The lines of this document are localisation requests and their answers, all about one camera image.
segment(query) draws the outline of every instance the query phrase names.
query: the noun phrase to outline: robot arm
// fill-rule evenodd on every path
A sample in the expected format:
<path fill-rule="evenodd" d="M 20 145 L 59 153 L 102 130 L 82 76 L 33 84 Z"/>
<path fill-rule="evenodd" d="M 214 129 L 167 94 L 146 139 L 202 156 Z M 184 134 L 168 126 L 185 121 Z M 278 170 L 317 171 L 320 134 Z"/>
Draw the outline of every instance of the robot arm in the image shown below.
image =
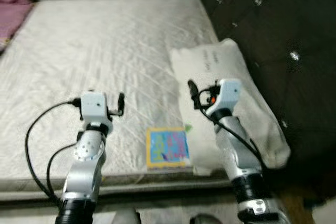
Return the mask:
<path fill-rule="evenodd" d="M 206 105 L 200 102 L 200 94 L 203 91 L 199 93 L 192 80 L 188 85 L 194 108 L 200 109 L 208 119 L 216 123 L 216 143 L 222 153 L 223 168 L 234 187 L 239 219 L 244 223 L 289 224 L 290 220 L 285 210 L 272 197 L 262 177 L 262 165 L 255 155 L 257 150 L 251 145 L 248 147 L 243 144 L 242 141 L 245 141 L 249 145 L 250 139 L 239 119 L 232 116 L 239 99 L 240 81 L 223 79 L 219 85 L 216 82 L 214 86 L 203 90 L 209 94 Z"/>
<path fill-rule="evenodd" d="M 113 130 L 111 115 L 123 115 L 124 95 L 118 110 L 109 111 L 106 95 L 84 92 L 80 113 L 84 131 L 78 133 L 74 162 L 67 176 L 56 224 L 91 224 L 101 183 L 101 168 L 106 160 L 106 137 Z"/>

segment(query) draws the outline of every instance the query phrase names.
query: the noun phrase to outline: black wire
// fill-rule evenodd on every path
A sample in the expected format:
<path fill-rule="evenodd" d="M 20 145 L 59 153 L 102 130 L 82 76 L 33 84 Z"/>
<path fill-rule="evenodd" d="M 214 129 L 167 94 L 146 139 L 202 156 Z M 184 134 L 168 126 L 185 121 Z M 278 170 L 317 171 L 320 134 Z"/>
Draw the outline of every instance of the black wire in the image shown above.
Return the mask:
<path fill-rule="evenodd" d="M 70 145 L 67 145 L 67 146 L 62 147 L 61 149 L 59 149 L 58 151 L 56 151 L 56 152 L 51 156 L 51 158 L 49 159 L 49 162 L 48 162 L 48 166 L 47 166 L 47 187 L 48 187 L 49 192 L 50 192 L 50 194 L 52 195 L 54 201 L 58 202 L 58 204 L 60 203 L 60 198 L 58 198 L 58 197 L 55 195 L 54 189 L 53 189 L 52 184 L 51 184 L 51 181 L 50 181 L 50 168 L 51 168 L 51 164 L 52 164 L 54 158 L 57 156 L 57 154 L 59 154 L 61 151 L 66 150 L 67 148 L 73 147 L 74 145 L 75 145 L 75 144 L 70 144 Z"/>
<path fill-rule="evenodd" d="M 25 138 L 25 153 L 26 153 L 26 159 L 27 159 L 27 164 L 29 167 L 29 171 L 30 174 L 32 175 L 34 181 L 36 182 L 36 184 L 38 185 L 38 187 L 48 196 L 48 198 L 50 200 L 52 200 L 53 202 L 55 202 L 56 204 L 58 204 L 57 201 L 55 201 L 55 198 L 53 197 L 53 195 L 51 194 L 51 192 L 48 190 L 48 188 L 46 188 L 46 186 L 44 184 L 42 184 L 42 182 L 38 179 L 38 177 L 36 176 L 33 166 L 32 166 L 32 161 L 30 160 L 30 155 L 29 155 L 29 149 L 28 149 L 28 140 L 29 140 L 29 135 L 31 130 L 33 129 L 34 125 L 46 114 L 48 113 L 50 110 L 59 107 L 61 105 L 64 104 L 72 104 L 72 101 L 66 101 L 66 102 L 61 102 L 61 103 L 57 103 L 53 106 L 51 106 L 50 108 L 48 108 L 46 111 L 44 111 L 37 119 L 35 119 L 35 121 L 30 125 L 27 134 L 26 134 L 26 138 Z"/>
<path fill-rule="evenodd" d="M 209 89 L 203 89 L 203 90 L 201 90 L 199 93 L 198 93 L 198 96 L 197 96 L 197 99 L 198 99 L 198 101 L 199 101 L 199 103 L 201 103 L 200 102 L 200 95 L 203 93 L 203 92 L 207 92 L 207 91 L 209 91 Z M 261 164 L 261 166 L 262 166 L 262 168 L 263 169 L 269 169 L 269 168 L 267 168 L 267 166 L 265 165 L 265 163 L 264 163 L 264 161 L 263 161 L 263 159 L 262 159 L 262 157 L 261 157 L 261 154 L 260 154 L 260 151 L 259 151 L 259 149 L 257 148 L 257 146 L 256 146 L 256 144 L 254 143 L 254 141 L 252 140 L 252 139 L 250 139 L 250 141 L 251 141 L 251 143 L 252 143 L 252 145 L 253 145 L 253 147 L 255 148 L 255 149 L 253 149 L 247 142 L 246 142 L 246 140 L 244 140 L 241 136 L 239 136 L 236 132 L 234 132 L 233 130 L 231 130 L 230 128 L 228 128 L 228 127 L 226 127 L 223 123 L 221 123 L 220 121 L 217 121 L 217 120 L 214 120 L 214 119 L 212 119 L 209 115 L 207 115 L 206 113 L 205 113 L 205 110 L 204 109 L 202 109 L 202 108 L 200 108 L 200 111 L 201 111 L 201 113 L 206 117 L 206 118 L 208 118 L 210 121 L 212 121 L 214 124 L 217 124 L 218 126 L 220 126 L 221 128 L 223 128 L 225 131 L 227 131 L 227 132 L 229 132 L 230 134 L 232 134 L 235 138 L 237 138 L 242 144 L 244 144 L 244 146 L 250 151 L 250 152 L 252 152 L 252 154 L 253 155 L 255 155 L 256 156 L 256 158 L 259 160 L 259 162 L 260 162 L 260 164 Z"/>

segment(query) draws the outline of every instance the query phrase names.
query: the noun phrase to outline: white mattress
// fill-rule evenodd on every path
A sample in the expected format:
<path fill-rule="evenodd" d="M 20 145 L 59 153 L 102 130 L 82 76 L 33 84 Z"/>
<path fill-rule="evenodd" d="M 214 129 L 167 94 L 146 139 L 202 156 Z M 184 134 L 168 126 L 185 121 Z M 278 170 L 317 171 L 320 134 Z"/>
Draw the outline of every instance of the white mattress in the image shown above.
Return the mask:
<path fill-rule="evenodd" d="M 38 190 L 26 165 L 25 133 L 43 110 L 88 89 L 106 92 L 111 108 L 119 92 L 126 95 L 125 114 L 107 139 L 105 186 L 189 181 L 190 170 L 147 171 L 145 132 L 182 126 L 169 51 L 212 42 L 217 38 L 199 0 L 37 4 L 0 57 L 0 192 Z M 29 148 L 40 178 L 52 153 L 75 142 L 80 129 L 78 110 L 67 105 L 36 125 Z M 71 161 L 71 150 L 55 159 L 56 187 Z"/>

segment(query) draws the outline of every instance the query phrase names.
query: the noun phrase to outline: book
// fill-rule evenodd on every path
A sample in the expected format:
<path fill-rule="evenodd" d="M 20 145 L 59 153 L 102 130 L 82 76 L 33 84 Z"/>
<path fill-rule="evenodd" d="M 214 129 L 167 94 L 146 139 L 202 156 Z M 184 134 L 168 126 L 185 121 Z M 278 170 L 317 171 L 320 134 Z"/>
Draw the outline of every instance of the book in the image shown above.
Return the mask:
<path fill-rule="evenodd" d="M 146 137 L 148 169 L 190 165 L 184 128 L 149 128 Z"/>

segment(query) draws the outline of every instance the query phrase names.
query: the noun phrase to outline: pink blanket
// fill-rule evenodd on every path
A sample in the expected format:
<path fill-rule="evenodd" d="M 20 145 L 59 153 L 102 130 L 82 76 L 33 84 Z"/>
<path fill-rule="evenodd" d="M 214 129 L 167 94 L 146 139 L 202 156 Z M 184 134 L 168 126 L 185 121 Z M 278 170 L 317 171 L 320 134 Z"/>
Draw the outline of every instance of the pink blanket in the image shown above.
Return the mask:
<path fill-rule="evenodd" d="M 32 0 L 0 0 L 0 52 L 25 20 Z"/>

